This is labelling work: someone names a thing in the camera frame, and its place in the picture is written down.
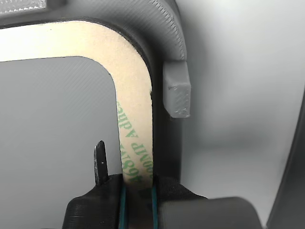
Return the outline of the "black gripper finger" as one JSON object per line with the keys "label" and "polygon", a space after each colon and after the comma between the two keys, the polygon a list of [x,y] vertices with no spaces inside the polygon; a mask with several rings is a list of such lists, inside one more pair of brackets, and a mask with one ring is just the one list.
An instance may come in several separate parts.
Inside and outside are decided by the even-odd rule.
{"label": "black gripper finger", "polygon": [[197,195],[174,178],[155,175],[152,187],[155,229],[261,229],[253,205],[239,197]]}
{"label": "black gripper finger", "polygon": [[105,144],[94,149],[95,186],[67,205],[63,229],[124,229],[125,184],[122,174],[109,175]]}

